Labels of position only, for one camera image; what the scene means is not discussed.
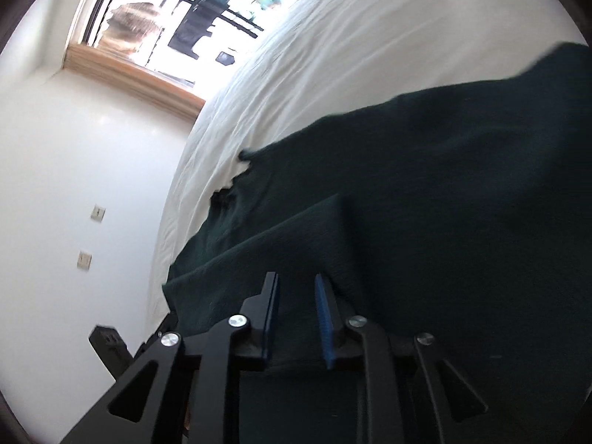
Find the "silver bolt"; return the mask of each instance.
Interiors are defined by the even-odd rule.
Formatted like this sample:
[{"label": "silver bolt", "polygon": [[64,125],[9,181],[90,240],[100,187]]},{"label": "silver bolt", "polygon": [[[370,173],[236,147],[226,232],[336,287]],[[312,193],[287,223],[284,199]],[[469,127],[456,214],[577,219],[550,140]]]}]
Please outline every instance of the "silver bolt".
[{"label": "silver bolt", "polygon": [[173,347],[179,343],[179,336],[174,332],[169,332],[161,337],[161,343],[165,347]]},{"label": "silver bolt", "polygon": [[422,346],[431,346],[436,340],[436,338],[429,332],[422,332],[421,334],[418,334],[416,339]]},{"label": "silver bolt", "polygon": [[347,319],[347,322],[349,322],[349,325],[352,327],[363,327],[368,324],[368,319],[362,316],[353,316]]},{"label": "silver bolt", "polygon": [[247,325],[247,318],[245,316],[237,314],[235,316],[230,317],[230,319],[228,319],[228,323],[232,327],[243,327]]}]

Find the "bed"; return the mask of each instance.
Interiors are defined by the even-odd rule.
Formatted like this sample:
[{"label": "bed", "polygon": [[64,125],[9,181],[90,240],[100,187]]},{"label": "bed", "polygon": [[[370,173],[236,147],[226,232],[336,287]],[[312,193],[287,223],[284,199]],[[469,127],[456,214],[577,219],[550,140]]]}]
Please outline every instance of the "bed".
[{"label": "bed", "polygon": [[509,77],[558,42],[585,43],[574,18],[558,0],[299,0],[189,136],[158,233],[146,334],[168,313],[161,285],[209,198],[245,170],[241,149],[396,94]]}]

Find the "dark green cloth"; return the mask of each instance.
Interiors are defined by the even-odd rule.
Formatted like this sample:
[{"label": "dark green cloth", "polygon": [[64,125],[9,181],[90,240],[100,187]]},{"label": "dark green cloth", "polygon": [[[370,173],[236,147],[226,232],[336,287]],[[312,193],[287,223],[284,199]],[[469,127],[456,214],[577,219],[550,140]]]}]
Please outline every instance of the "dark green cloth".
[{"label": "dark green cloth", "polygon": [[303,404],[329,376],[319,271],[388,332],[436,335],[533,442],[559,440],[592,382],[587,47],[325,117],[240,158],[249,170],[212,197],[164,292],[190,336],[279,272],[273,365],[266,384],[245,379],[243,444],[354,442],[349,380]]}]

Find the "window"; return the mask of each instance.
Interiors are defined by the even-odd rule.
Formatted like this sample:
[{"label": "window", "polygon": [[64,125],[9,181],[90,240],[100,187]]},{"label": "window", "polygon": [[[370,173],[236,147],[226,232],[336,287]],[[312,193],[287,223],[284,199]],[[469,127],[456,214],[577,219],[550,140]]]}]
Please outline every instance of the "window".
[{"label": "window", "polygon": [[83,44],[211,97],[296,0],[97,0]]}]

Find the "electrical outlet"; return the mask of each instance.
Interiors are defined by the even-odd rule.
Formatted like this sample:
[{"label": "electrical outlet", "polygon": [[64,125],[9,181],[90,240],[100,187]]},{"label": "electrical outlet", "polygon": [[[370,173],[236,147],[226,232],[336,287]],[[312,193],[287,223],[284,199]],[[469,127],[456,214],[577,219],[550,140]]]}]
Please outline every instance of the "electrical outlet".
[{"label": "electrical outlet", "polygon": [[91,259],[93,256],[91,254],[87,254],[86,252],[80,252],[78,254],[78,262],[76,266],[82,270],[88,270],[91,267]]},{"label": "electrical outlet", "polygon": [[94,209],[91,213],[91,218],[96,220],[97,222],[103,222],[103,217],[105,216],[105,209],[103,207],[99,207],[95,205]]}]

